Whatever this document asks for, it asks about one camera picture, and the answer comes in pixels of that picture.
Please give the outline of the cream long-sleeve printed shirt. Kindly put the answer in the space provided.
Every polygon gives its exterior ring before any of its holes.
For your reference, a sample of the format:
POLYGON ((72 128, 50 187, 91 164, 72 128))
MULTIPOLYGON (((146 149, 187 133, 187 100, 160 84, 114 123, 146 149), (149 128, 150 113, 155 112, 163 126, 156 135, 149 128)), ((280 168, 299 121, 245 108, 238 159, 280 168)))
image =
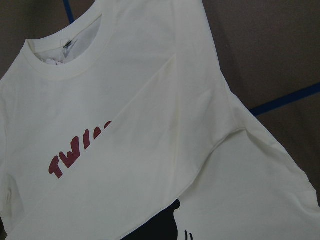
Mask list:
POLYGON ((317 240, 307 175, 231 92, 200 0, 97 0, 0 81, 9 240, 317 240))

